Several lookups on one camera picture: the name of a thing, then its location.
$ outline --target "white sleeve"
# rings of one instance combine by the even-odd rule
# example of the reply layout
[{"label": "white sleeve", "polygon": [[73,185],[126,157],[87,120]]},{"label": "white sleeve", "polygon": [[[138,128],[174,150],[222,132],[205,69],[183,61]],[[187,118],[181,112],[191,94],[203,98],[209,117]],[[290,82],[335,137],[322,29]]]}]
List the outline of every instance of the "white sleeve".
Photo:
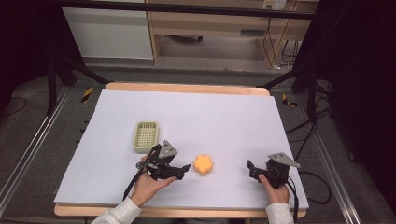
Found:
[{"label": "white sleeve", "polygon": [[268,222],[270,224],[292,224],[293,217],[291,216],[289,205],[286,203],[272,203],[265,209],[268,215]]},{"label": "white sleeve", "polygon": [[92,223],[131,224],[142,210],[127,198],[115,208],[107,209]]}]

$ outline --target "orange object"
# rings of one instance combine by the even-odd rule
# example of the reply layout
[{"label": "orange object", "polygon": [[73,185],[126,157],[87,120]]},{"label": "orange object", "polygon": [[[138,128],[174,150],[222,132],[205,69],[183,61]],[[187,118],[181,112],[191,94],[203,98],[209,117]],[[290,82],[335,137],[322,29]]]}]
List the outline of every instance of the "orange object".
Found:
[{"label": "orange object", "polygon": [[209,156],[199,155],[195,159],[194,169],[201,175],[207,174],[210,170],[212,170],[212,167],[213,163]]}]

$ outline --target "hand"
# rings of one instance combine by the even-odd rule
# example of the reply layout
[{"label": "hand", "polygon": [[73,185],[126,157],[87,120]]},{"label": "hand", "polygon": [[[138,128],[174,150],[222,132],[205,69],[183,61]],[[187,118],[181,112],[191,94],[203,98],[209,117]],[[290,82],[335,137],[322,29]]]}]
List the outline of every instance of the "hand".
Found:
[{"label": "hand", "polygon": [[267,189],[270,203],[289,203],[289,189],[285,185],[274,189],[265,175],[259,175],[259,179]]},{"label": "hand", "polygon": [[[140,161],[144,162],[147,155],[144,156]],[[143,173],[134,184],[134,192],[132,193],[131,200],[138,207],[148,202],[158,190],[169,186],[176,178],[174,176],[169,177],[162,181],[156,181],[147,172]]]}]

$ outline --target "white cabinet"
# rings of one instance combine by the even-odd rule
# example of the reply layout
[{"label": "white cabinet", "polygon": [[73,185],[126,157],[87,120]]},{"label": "white cabinet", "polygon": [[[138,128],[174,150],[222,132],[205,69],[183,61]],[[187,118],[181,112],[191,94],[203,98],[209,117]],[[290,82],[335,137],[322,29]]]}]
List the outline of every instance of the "white cabinet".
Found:
[{"label": "white cabinet", "polygon": [[64,15],[82,57],[153,59],[144,11],[64,7]]}]

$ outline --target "small basket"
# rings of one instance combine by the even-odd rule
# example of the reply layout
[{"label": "small basket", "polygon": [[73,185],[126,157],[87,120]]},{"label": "small basket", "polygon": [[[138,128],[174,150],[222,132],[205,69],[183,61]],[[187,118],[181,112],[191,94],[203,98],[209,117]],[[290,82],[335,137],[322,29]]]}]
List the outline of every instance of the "small basket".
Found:
[{"label": "small basket", "polygon": [[149,153],[158,144],[158,131],[157,122],[138,122],[134,130],[134,151],[142,154]]}]

